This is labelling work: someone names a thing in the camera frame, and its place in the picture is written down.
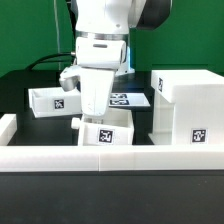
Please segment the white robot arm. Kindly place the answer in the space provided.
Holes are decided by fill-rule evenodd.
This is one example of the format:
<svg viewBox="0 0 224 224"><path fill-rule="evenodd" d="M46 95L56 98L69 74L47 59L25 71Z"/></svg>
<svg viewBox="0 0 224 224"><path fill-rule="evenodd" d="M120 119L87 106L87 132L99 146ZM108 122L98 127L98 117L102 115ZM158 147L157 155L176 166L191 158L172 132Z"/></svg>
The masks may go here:
<svg viewBox="0 0 224 224"><path fill-rule="evenodd" d="M74 4L82 111L89 117L102 117L115 74L127 62L129 30L162 25L172 0L74 0Z"/></svg>

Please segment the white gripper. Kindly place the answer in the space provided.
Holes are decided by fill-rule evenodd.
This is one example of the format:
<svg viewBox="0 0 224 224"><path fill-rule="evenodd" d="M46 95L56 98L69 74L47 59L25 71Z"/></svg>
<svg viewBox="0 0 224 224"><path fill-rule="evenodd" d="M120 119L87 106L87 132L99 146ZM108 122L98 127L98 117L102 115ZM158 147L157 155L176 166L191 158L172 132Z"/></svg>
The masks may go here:
<svg viewBox="0 0 224 224"><path fill-rule="evenodd" d="M104 116L108 109L114 76L113 70L81 69L81 105L85 115Z"/></svg>

